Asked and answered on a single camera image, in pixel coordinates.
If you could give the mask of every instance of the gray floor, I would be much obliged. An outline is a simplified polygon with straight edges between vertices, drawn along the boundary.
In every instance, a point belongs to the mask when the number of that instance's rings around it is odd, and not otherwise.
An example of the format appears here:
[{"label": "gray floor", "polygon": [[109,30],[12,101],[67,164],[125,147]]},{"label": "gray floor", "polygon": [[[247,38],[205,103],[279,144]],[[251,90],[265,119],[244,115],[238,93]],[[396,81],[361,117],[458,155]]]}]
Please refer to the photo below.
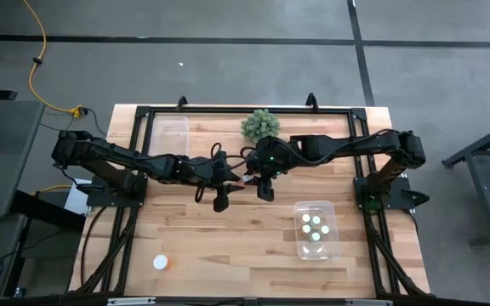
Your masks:
[{"label": "gray floor", "polygon": [[[31,0],[50,34],[154,37],[351,39],[344,0]],[[362,37],[490,41],[488,0],[356,0]],[[0,32],[38,34],[21,1],[0,0]],[[33,99],[27,87],[38,42],[0,42],[0,88]],[[409,171],[432,200],[418,209],[419,238],[433,293],[490,302],[490,248],[467,240],[490,234],[465,165],[440,160],[490,131],[490,48],[366,48],[375,104],[395,128],[412,129],[428,161]],[[38,92],[63,107],[87,105],[107,128],[115,103],[365,105],[354,47],[54,42],[36,74]],[[68,117],[43,121],[64,128]],[[93,133],[92,118],[75,129]],[[51,167],[56,132],[39,133],[21,189],[67,183]],[[81,170],[76,177],[88,178]]]}]

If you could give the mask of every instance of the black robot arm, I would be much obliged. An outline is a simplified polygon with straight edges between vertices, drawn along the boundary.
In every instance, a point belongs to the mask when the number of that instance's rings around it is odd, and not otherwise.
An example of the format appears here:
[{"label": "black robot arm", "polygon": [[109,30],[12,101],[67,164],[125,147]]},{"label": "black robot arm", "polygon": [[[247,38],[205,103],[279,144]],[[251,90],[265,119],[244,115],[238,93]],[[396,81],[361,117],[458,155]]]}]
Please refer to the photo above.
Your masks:
[{"label": "black robot arm", "polygon": [[[173,154],[148,156],[110,144],[88,132],[61,131],[52,158],[56,167],[66,169],[68,166],[81,166],[107,182],[103,186],[79,186],[80,190],[87,193],[99,188],[108,188],[111,189],[111,193],[135,197],[141,190],[141,177],[136,173],[139,171],[162,184],[196,186],[199,195],[197,201],[201,200],[203,189],[217,190],[214,210],[221,212],[228,207],[228,193],[242,187],[224,184],[226,181],[238,181],[240,178],[226,163],[224,151],[218,150],[212,154],[210,158],[189,158]],[[117,169],[109,162],[126,169]]]},{"label": "black robot arm", "polygon": [[379,153],[385,153],[391,159],[381,170],[367,176],[363,192],[369,195],[365,196],[387,196],[391,183],[402,172],[425,163],[423,145],[413,132],[384,129],[369,136],[344,139],[300,135],[291,136],[290,141],[285,142],[276,137],[266,137],[256,144],[256,150],[249,153],[246,174],[258,174],[248,184],[257,185],[259,198],[273,201],[271,180],[295,167],[317,167],[338,157]]}]

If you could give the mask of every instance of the clear plastic container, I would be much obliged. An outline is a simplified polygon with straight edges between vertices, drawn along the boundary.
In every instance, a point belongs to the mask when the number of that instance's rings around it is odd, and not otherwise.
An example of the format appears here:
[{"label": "clear plastic container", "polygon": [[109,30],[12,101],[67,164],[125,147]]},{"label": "clear plastic container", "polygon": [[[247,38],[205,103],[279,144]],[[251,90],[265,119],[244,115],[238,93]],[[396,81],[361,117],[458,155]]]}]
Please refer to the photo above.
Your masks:
[{"label": "clear plastic container", "polygon": [[[318,221],[318,218],[321,219],[320,223],[313,222],[314,219]],[[311,228],[307,233],[303,230],[305,225]],[[296,203],[294,205],[294,228],[300,258],[323,260],[339,257],[338,228],[332,202],[299,201]]]},{"label": "clear plastic container", "polygon": [[189,134],[185,116],[157,116],[152,123],[149,155],[188,155]]}]

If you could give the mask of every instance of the wooden tabletop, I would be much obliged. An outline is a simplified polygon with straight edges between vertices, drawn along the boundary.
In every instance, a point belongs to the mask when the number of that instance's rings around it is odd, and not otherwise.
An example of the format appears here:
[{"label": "wooden tabletop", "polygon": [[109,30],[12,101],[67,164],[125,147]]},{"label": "wooden tabletop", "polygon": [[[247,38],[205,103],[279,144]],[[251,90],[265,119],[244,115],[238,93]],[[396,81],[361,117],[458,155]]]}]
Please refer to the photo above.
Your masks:
[{"label": "wooden tabletop", "polygon": [[[135,107],[115,105],[107,140],[128,147]],[[238,154],[247,144],[240,134],[246,114],[179,114],[188,118],[189,156],[209,156],[220,142],[228,154]],[[347,119],[341,115],[277,115],[280,138],[321,133],[349,137]],[[370,133],[390,128],[389,111],[367,108]],[[137,148],[141,147],[145,124]],[[368,173],[362,158],[365,172]],[[376,156],[378,168],[388,156]],[[244,173],[245,167],[234,170]],[[215,193],[205,191],[194,202],[195,188],[161,185],[150,180],[145,205],[140,209],[130,259],[127,295],[210,297],[373,298],[372,271],[362,214],[356,209],[351,158],[338,158],[320,167],[295,168],[274,180],[276,199],[269,203],[256,197],[256,189],[230,194],[224,212],[213,211]],[[341,241],[341,257],[305,261],[297,256],[293,207],[298,201],[331,201]],[[88,241],[86,276],[105,256],[116,209],[107,208]],[[96,210],[87,218],[83,237]],[[403,212],[388,211],[393,253],[416,284],[429,291],[419,241],[412,219]],[[70,289],[80,286],[80,250]],[[168,270],[157,271],[153,258],[164,254]],[[120,258],[113,271],[117,279]],[[384,284],[389,288],[386,263],[380,260]]]}]

